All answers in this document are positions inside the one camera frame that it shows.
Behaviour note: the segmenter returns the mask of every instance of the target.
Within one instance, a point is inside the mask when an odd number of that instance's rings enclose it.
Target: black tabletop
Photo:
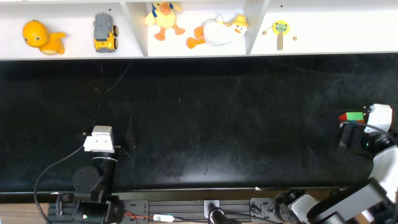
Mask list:
[[[94,114],[115,138],[133,117],[138,149],[119,158],[115,191],[348,185],[373,165],[338,147],[338,115],[398,108],[395,54],[133,60],[106,93],[129,62],[0,63],[0,192],[31,192]],[[49,170],[39,191],[71,190],[92,157]]]

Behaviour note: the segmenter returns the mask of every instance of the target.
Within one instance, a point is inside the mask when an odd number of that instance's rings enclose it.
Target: yellow hat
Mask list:
[[[232,22],[232,24],[235,24],[238,26],[249,26],[249,24],[246,22],[246,17],[244,15],[236,16],[236,19],[235,19],[235,21]]]

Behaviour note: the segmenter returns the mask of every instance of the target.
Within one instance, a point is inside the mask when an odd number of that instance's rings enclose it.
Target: yellow toy truck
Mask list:
[[[99,13],[94,21],[94,46],[99,53],[111,53],[118,48],[119,29],[110,15]]]

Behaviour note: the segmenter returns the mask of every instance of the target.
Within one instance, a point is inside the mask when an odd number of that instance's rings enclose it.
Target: toy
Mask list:
[[[160,27],[160,32],[155,34],[157,40],[165,40],[166,30],[168,28],[173,28],[175,35],[181,35],[185,33],[185,29],[179,28],[176,24],[177,12],[182,11],[182,6],[178,2],[152,2],[152,12],[145,19],[145,23],[148,26],[157,24]]]
[[[99,13],[95,15],[94,21],[94,47],[99,53],[111,53],[119,47],[116,37],[119,28],[113,24],[110,15]]]
[[[61,38],[66,36],[63,32],[50,33],[43,23],[33,20],[25,24],[22,29],[25,43],[37,47],[45,55],[65,53]]]
[[[268,29],[266,29],[262,34],[266,35],[267,31],[271,28],[272,28],[272,31],[274,31],[274,34],[278,35],[277,50],[283,50],[284,49],[284,35],[286,35],[288,33],[292,34],[292,31],[290,31],[289,24],[285,21],[276,21],[276,22],[274,22],[274,24],[272,26],[270,26]]]
[[[195,38],[187,39],[187,45],[190,49],[198,44],[207,44],[210,46],[221,46],[230,44],[244,36],[248,31],[249,24],[243,15],[238,15],[235,21],[231,23],[224,22],[222,16],[217,19],[210,19],[201,27],[195,29]]]

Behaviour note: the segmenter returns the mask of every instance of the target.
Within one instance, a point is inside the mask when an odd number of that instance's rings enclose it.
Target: yellow stuffed duck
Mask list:
[[[185,29],[179,28],[175,23],[177,15],[174,11],[182,11],[182,6],[178,2],[152,2],[152,12],[146,17],[145,22],[148,26],[157,24],[160,27],[160,32],[155,34],[157,40],[165,40],[166,30],[173,28],[176,35],[181,35]]]
[[[37,47],[45,55],[55,55],[65,53],[61,38],[64,32],[51,33],[39,21],[30,21],[22,29],[25,43],[31,47]]]
[[[221,46],[230,44],[244,36],[248,31],[249,24],[243,15],[238,15],[236,19],[227,23],[224,22],[222,16],[217,19],[210,19],[201,27],[197,27],[194,31],[195,38],[188,38],[187,45],[190,49],[199,44],[207,44],[210,46]]]

